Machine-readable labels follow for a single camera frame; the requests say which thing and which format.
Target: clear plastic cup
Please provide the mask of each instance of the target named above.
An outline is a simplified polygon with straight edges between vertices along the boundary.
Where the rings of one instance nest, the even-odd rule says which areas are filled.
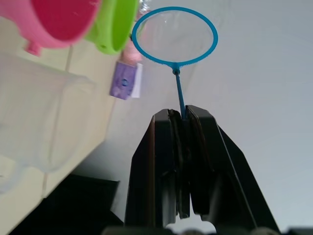
[[[86,77],[0,54],[0,155],[16,162],[9,190],[25,167],[52,172],[86,135],[95,84]]]

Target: green toy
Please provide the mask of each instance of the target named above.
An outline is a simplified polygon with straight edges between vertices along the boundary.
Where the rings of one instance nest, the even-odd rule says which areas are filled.
[[[138,0],[103,0],[86,39],[104,54],[117,54],[124,49],[138,11]]]

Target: purple box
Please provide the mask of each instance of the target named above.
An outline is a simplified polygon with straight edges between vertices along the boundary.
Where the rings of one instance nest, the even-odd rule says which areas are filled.
[[[133,92],[137,67],[117,62],[113,76],[110,95],[127,99]]]

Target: pink cup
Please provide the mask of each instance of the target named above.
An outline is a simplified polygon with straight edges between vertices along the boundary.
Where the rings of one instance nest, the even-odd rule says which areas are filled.
[[[26,51],[68,47],[88,33],[101,0],[0,0],[0,16],[15,22]]]

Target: bubble wand handle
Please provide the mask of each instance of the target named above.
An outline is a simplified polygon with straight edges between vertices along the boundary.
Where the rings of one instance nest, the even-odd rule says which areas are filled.
[[[185,108],[185,102],[184,97],[182,94],[181,84],[180,84],[180,70],[179,69],[173,69],[173,74],[176,76],[176,83],[177,83],[177,91],[178,91],[178,98],[179,98],[179,105],[180,105],[180,113],[181,118],[186,119],[186,108]]]

